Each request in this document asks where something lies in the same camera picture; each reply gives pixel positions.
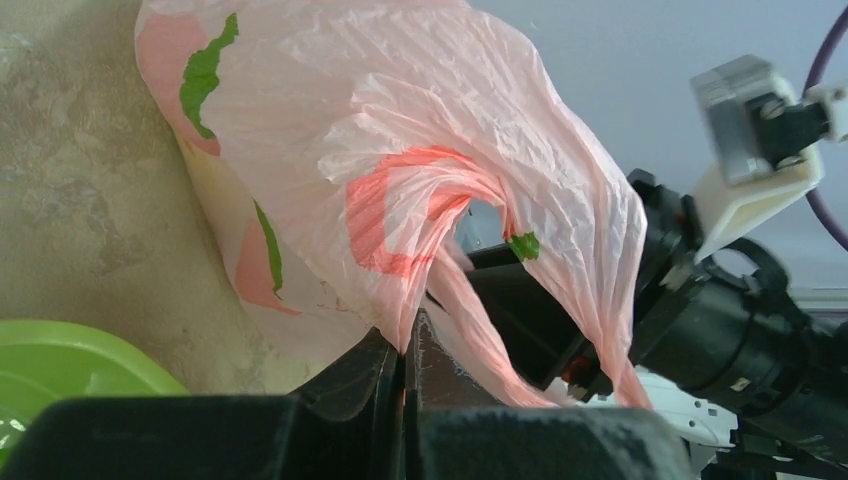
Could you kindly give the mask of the pink plastic bag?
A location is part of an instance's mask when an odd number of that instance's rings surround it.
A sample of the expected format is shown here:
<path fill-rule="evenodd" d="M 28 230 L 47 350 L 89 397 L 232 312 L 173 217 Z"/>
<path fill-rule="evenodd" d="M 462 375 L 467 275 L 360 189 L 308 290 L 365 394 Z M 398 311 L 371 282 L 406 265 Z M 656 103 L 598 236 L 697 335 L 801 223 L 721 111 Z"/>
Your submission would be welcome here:
<path fill-rule="evenodd" d="M 454 231 L 481 200 L 618 402 L 649 406 L 628 356 L 645 210 L 521 32 L 463 1 L 145 1 L 135 50 L 280 350 L 331 362 L 374 327 L 405 353 L 426 307 L 495 398 L 569 404 L 519 373 L 468 280 Z"/>

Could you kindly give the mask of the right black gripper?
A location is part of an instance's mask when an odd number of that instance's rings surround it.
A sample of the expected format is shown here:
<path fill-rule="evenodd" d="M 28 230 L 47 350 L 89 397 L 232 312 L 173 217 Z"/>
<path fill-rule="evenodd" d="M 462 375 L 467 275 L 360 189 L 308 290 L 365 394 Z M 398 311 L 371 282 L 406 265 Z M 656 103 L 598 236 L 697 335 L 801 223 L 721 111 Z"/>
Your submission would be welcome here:
<path fill-rule="evenodd" d="M 765 415 L 811 391 L 821 354 L 813 321 L 788 294 L 783 265 L 742 237 L 728 250 L 755 270 L 734 275 L 705 244 L 694 199 L 640 169 L 628 182 L 648 218 L 635 290 L 631 360 L 681 390 L 747 416 Z M 468 279 L 501 337 L 511 366 L 550 403 L 610 397 L 612 385 L 575 322 L 505 245 L 470 255 Z M 423 400 L 498 403 L 480 378 L 495 381 L 458 337 L 459 321 L 432 295 L 423 301 Z"/>

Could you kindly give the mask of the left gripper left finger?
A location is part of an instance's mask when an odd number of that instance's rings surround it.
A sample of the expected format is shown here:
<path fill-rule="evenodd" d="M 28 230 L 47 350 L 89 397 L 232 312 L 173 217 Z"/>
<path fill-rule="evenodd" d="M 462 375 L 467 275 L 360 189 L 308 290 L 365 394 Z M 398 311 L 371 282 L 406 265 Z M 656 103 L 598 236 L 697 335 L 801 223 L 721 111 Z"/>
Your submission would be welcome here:
<path fill-rule="evenodd" d="M 89 397 L 48 407 L 5 479 L 393 479 L 401 359 L 378 333 L 287 395 Z"/>

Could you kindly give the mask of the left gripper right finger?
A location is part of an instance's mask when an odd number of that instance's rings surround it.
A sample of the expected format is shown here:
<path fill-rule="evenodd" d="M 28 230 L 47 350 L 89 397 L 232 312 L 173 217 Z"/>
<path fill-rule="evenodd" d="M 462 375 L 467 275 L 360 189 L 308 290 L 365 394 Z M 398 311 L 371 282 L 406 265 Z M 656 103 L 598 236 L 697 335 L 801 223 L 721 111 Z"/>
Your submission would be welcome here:
<path fill-rule="evenodd" d="M 682 439 L 653 412 L 503 405 L 437 342 L 420 311 L 406 355 L 409 479 L 693 479 Z"/>

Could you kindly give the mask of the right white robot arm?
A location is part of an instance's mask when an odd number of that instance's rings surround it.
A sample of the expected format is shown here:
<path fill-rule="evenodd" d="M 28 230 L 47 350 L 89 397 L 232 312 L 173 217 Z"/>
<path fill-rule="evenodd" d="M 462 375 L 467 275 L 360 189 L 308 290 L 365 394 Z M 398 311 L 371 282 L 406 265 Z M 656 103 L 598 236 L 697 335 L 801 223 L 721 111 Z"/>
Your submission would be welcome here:
<path fill-rule="evenodd" d="M 847 475 L 847 326 L 801 310 L 781 263 L 739 238 L 754 264 L 734 275 L 712 259 L 701 209 L 634 170 L 648 230 L 635 290 L 631 361 L 657 412 L 685 434 L 716 432 L 721 464 L 826 479 Z M 518 373 L 563 381 L 587 406 L 612 403 L 599 356 L 505 244 L 470 256 L 470 281 Z"/>

